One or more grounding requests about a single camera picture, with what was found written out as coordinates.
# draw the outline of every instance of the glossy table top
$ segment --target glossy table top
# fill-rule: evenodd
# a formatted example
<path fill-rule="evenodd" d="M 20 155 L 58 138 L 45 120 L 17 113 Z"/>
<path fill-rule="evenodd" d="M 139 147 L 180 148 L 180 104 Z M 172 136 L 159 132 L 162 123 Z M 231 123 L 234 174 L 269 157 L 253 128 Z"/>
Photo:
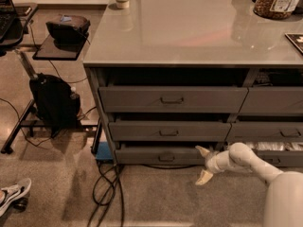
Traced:
<path fill-rule="evenodd" d="M 270 20 L 251 0 L 111 0 L 84 66 L 297 67 L 303 56 L 285 33 L 303 16 Z"/>

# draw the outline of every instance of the floor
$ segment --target floor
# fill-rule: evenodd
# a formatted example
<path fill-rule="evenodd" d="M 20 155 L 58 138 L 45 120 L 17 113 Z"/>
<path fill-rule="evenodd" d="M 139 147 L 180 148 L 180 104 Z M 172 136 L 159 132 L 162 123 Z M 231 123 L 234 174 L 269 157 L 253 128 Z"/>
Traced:
<path fill-rule="evenodd" d="M 34 16 L 33 36 L 40 44 L 47 36 L 45 22 L 57 14 L 82 15 L 91 21 L 90 38 L 94 37 L 102 10 L 48 10 L 40 9 Z M 26 35 L 25 42 L 31 42 Z M 89 44 L 77 61 L 53 61 L 60 76 L 73 82 L 85 79 L 81 64 Z M 58 76 L 49 61 L 33 61 L 36 72 Z M 0 58 L 0 98 L 9 101 L 19 114 L 32 98 L 29 78 L 13 52 Z M 95 106 L 87 80 L 70 83 L 80 94 L 81 107 L 87 112 Z M 17 122 L 16 112 L 0 100 L 0 147 Z M 97 120 L 93 110 L 88 119 Z M 49 130 L 38 129 L 28 139 L 35 144 L 48 139 Z M 64 227 L 64 226 L 120 226 L 121 211 L 124 226 L 201 226 L 201 227 L 260 227 L 266 185 L 254 174 L 224 172 L 208 184 L 196 186 L 201 166 L 181 169 L 158 169 L 147 166 L 125 166 L 120 173 L 124 209 L 118 188 L 113 204 L 102 223 L 105 206 L 97 208 L 93 201 L 94 185 L 100 177 L 90 131 L 64 130 L 51 140 L 34 147 L 22 133 L 12 144 L 14 152 L 0 155 L 0 186 L 12 185 L 23 178 L 32 180 L 30 197 L 25 212 L 10 208 L 0 218 L 0 226 Z M 104 171 L 111 165 L 103 165 Z M 113 179 L 114 172 L 109 172 Z M 100 198 L 108 183 L 97 183 L 95 194 Z"/>

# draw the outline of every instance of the black bag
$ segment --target black bag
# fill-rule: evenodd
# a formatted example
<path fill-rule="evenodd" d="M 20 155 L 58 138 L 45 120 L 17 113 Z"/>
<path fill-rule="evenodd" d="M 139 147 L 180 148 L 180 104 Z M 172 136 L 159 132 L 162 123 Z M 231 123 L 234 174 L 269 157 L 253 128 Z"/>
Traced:
<path fill-rule="evenodd" d="M 29 81 L 29 87 L 37 106 L 37 116 L 51 127 L 51 136 L 55 137 L 63 128 L 75 128 L 80 98 L 71 98 L 71 88 L 62 79 L 42 73 L 37 76 Z"/>

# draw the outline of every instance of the shoe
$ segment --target shoe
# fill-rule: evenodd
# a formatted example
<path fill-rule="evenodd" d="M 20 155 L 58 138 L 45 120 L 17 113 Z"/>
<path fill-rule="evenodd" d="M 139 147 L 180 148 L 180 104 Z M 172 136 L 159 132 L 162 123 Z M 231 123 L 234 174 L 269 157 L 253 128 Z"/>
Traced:
<path fill-rule="evenodd" d="M 31 179 L 25 178 L 15 185 L 1 188 L 5 193 L 5 199 L 0 203 L 0 217 L 3 216 L 13 201 L 19 200 L 25 196 L 29 192 L 30 187 Z"/>

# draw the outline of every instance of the glass jar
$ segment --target glass jar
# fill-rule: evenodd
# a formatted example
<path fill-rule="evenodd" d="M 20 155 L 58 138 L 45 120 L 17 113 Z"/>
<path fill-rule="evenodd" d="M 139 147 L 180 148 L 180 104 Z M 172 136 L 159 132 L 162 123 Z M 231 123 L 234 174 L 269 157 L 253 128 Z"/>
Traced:
<path fill-rule="evenodd" d="M 257 0 L 254 12 L 264 18 L 286 19 L 292 15 L 299 0 Z"/>

